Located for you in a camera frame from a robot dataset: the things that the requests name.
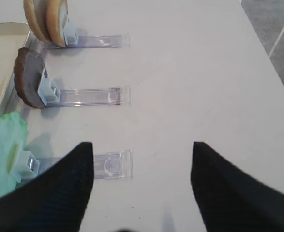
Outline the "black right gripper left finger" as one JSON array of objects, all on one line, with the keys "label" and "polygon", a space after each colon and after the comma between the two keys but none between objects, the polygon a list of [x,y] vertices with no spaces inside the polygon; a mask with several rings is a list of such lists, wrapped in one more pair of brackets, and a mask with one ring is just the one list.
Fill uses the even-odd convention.
[{"label": "black right gripper left finger", "polygon": [[94,182],[91,142],[0,198],[0,232],[77,232]]}]

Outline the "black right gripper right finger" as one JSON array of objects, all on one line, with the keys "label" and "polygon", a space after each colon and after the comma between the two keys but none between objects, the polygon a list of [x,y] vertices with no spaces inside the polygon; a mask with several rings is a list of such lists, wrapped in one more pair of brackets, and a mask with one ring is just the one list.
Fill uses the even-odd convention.
[{"label": "black right gripper right finger", "polygon": [[209,232],[284,232],[284,194],[252,178],[207,143],[193,143],[191,186]]}]

